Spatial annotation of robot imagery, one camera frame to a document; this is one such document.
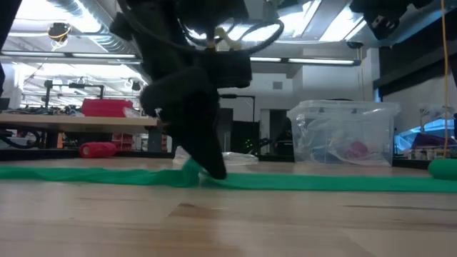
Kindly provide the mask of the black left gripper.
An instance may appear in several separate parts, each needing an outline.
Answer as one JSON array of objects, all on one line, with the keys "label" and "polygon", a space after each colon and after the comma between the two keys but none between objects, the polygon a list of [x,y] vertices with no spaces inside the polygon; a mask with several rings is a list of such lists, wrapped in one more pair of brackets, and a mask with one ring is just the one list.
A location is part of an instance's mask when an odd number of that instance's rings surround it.
[{"label": "black left gripper", "polygon": [[146,86],[141,106],[212,178],[227,177],[216,133],[217,94],[204,69],[187,67]]}]

